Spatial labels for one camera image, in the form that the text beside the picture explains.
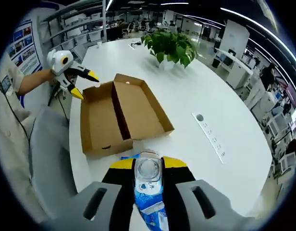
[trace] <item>white round table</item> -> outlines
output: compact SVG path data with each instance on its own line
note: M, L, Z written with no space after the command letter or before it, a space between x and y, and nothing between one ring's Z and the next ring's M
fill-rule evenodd
M226 195L233 210L245 216L260 195L272 161L255 118L238 95L203 63L194 60L186 69L176 64L172 70L163 71L146 47L132 48L133 41L90 47L83 65L93 70L101 83L112 81L117 73L145 80L175 130L166 137L142 141L142 145L186 162L197 180L205 180ZM76 82L80 90L92 85L82 78ZM92 181L102 181L109 166L121 156L86 158L81 145L80 105L81 101L73 98L69 128L71 165L78 192ZM200 112L213 124L226 149L225 164L192 116L194 112Z

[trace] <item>shelf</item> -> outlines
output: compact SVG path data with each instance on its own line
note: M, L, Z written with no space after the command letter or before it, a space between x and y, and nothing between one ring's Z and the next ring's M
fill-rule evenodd
M48 21L51 21L51 20L53 20L53 19L55 19L55 18L57 18L57 17L59 17L59 16L65 14L65 13L68 13L68 12L70 12L70 11L72 11L72 10L76 10L76 9L79 9L79 8L81 8L81 7L85 7L85 6L87 6L87 7L92 7L92 6L93 6L94 4L96 4L96 3L102 3L102 0L84 0L84 1L77 1L77 2L75 2L75 3L73 3L73 4L70 4L70 5L68 5L68 6L64 7L64 8L62 8L61 10L56 11L54 14L52 14L52 15L46 17L46 18L43 19L42 21L43 21L43 22L48 22Z
M71 30L74 30L74 29L77 29L81 26L85 26L85 25L88 25L88 24L91 24L91 23L96 23L96 22L101 22L103 20L103 18L99 18L99 19L90 19L90 20L85 20L84 22L80 22L78 24L75 24L73 26L69 26L68 28L65 28L64 30L61 30L60 32L52 35L51 37L49 37L47 40L45 40L43 42L43 44L45 44L46 42L49 42L52 38L58 36L58 35L61 35L63 33L66 33L68 31L71 31Z
M82 14L84 12L98 10L98 9L101 9L101 12L102 12L102 5L100 5L100 6L94 6L94 7L90 7L90 8L86 8L86 9L83 9L83 10L80 10L80 11L77 11L77 12L74 12L74 13L71 13L71 14L68 14L66 16L63 16L62 19L63 20L66 20L68 18L77 16L77 15Z
M92 30L92 31L88 31L88 32L85 32L85 33L83 33L83 34L76 35L76 36L74 36L74 37L72 37L72 38L69 38L69 39L67 39L67 40L64 41L64 42L72 41L73 39L76 39L78 36L88 35L89 33L93 33L93 32L102 32L102 31L103 31L103 30ZM62 42L62 43L56 45L55 47L61 46L64 42Z

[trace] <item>office chair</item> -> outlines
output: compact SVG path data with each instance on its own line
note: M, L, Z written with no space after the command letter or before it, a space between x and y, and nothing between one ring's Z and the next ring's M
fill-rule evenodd
M65 117L42 106L34 122L29 152L32 185L43 210L55 218L77 194Z
M171 32L177 32L177 27L176 26L168 26L167 30L171 31Z
M228 50L228 53L231 53L233 56L236 55L236 52L234 52L231 49ZM229 57L226 57L223 63L226 64L227 66L230 66L233 63L233 60Z
M130 31L131 31L130 26L131 26L131 23L129 23L127 29L122 29L122 31L123 31L123 36L127 35L128 33L130 33Z

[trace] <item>black cable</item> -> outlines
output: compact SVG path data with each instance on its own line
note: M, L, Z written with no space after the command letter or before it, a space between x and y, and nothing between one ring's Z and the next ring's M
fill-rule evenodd
M60 95L59 95L59 93L57 93L57 97L58 97L58 101L60 102L60 104L61 104L61 106L62 106L62 103L61 103L61 99L60 99ZM64 109L63 106L62 106L62 111L63 111L63 113L64 113L64 115L65 115L65 118L66 118L67 123L69 123L69 120L68 120L68 118L67 118L67 115L66 115L66 113L65 113L65 109Z
M7 101L8 105L9 105L9 107L10 107L10 109L11 109L11 111L12 111L14 117L16 118L16 120L19 122L19 124L20 124L21 127L23 128L23 131L24 131L24 133L25 133L25 136L27 137L27 140L29 141L29 137L28 137L28 135L27 135L27 132L26 132L26 130L25 130L23 124L20 122L19 118L17 117L17 115L16 115L15 112L13 111L12 106L10 105L10 103L9 103L9 101L8 101L8 99L7 99L6 93L3 92L3 95L5 96L6 101Z
M57 82L56 84L55 84L55 86L53 87L53 90L52 90L52 93L51 93L51 95L50 95L50 99L49 99L49 102L48 102L48 107L50 106L50 104L51 104L51 102L52 102L52 100L53 100L53 98L54 98L54 96L55 96L55 93L57 93L58 92L58 90L60 89L60 83L59 82Z

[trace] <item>poster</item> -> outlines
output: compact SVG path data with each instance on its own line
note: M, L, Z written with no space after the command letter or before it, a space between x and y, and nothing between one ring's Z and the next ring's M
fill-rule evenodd
M15 29L7 52L25 76L42 69L36 52L31 20L22 22Z

